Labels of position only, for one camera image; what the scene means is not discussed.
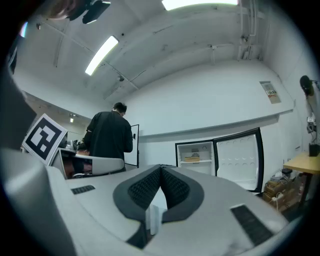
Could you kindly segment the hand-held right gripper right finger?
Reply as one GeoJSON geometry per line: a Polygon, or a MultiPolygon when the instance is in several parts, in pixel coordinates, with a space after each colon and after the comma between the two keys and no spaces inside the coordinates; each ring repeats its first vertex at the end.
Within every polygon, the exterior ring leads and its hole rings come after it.
{"type": "Polygon", "coordinates": [[[203,187],[170,166],[160,167],[160,188],[167,205],[167,211],[162,214],[163,224],[188,219],[204,201],[203,187]]]}

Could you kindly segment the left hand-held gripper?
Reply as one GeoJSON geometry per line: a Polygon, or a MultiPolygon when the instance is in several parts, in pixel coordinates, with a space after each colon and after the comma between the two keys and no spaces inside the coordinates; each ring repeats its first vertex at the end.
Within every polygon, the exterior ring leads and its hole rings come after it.
{"type": "Polygon", "coordinates": [[[80,144],[68,141],[67,130],[43,114],[24,138],[22,146],[46,166],[57,168],[66,180],[114,174],[125,167],[119,158],[77,154],[80,144]]]}

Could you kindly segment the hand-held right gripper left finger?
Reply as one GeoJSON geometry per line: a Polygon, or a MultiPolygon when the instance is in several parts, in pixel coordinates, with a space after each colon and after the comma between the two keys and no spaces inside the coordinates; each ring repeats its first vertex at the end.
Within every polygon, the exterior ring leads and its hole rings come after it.
{"type": "Polygon", "coordinates": [[[123,182],[113,191],[113,201],[118,210],[128,219],[138,221],[137,231],[126,241],[143,249],[147,243],[147,209],[161,186],[161,166],[148,167],[123,182]]]}

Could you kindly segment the pile of cardboard boxes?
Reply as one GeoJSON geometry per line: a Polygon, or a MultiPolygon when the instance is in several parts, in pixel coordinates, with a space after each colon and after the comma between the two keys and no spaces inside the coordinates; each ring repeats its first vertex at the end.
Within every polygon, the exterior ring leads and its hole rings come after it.
{"type": "Polygon", "coordinates": [[[273,177],[265,184],[262,199],[278,212],[284,212],[300,202],[303,185],[299,176],[273,177]]]}

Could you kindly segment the long ceiling light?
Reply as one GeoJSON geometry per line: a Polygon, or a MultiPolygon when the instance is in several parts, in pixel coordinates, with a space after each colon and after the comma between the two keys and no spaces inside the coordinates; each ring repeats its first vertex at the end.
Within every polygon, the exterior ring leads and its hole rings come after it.
{"type": "Polygon", "coordinates": [[[90,63],[88,64],[85,73],[91,76],[98,65],[101,63],[101,61],[118,43],[119,41],[113,35],[111,35],[95,53],[90,63]]]}
{"type": "Polygon", "coordinates": [[[231,5],[236,6],[239,0],[162,0],[162,5],[167,11],[195,6],[195,5],[231,5]]]}

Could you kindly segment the wooden side table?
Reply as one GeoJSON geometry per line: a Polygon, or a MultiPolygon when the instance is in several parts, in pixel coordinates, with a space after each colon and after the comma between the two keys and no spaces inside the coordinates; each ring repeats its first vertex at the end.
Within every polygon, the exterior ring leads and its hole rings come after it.
{"type": "Polygon", "coordinates": [[[309,156],[308,152],[302,152],[284,163],[283,167],[302,173],[320,175],[320,153],[317,156],[309,156]]]}

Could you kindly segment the black plastic bin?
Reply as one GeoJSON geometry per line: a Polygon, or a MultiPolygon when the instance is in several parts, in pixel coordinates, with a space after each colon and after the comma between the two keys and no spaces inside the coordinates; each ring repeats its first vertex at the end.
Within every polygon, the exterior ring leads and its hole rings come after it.
{"type": "Polygon", "coordinates": [[[309,157],[317,157],[320,154],[320,145],[317,143],[310,143],[308,145],[309,157]]]}

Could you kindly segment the white ceiling pipes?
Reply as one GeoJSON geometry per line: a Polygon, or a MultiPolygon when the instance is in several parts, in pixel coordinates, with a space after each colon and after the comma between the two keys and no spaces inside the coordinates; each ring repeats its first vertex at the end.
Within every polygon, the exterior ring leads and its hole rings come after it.
{"type": "Polygon", "coordinates": [[[258,60],[262,50],[259,43],[260,19],[264,19],[259,10],[259,0],[237,0],[239,16],[239,42],[236,60],[258,60]]]}

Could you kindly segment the wall notice sign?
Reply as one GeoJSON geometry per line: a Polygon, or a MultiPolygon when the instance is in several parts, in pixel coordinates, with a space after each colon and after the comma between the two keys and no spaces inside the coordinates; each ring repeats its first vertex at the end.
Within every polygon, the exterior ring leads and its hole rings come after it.
{"type": "Polygon", "coordinates": [[[271,104],[281,103],[281,99],[279,98],[277,91],[270,81],[260,81],[259,83],[264,89],[271,104]]]}

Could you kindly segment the black wall-mounted device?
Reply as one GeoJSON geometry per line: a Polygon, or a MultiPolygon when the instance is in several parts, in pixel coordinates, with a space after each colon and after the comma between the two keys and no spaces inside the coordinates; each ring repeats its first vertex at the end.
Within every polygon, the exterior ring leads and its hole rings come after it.
{"type": "Polygon", "coordinates": [[[300,78],[299,83],[306,97],[314,95],[313,83],[307,75],[303,75],[300,78]]]}

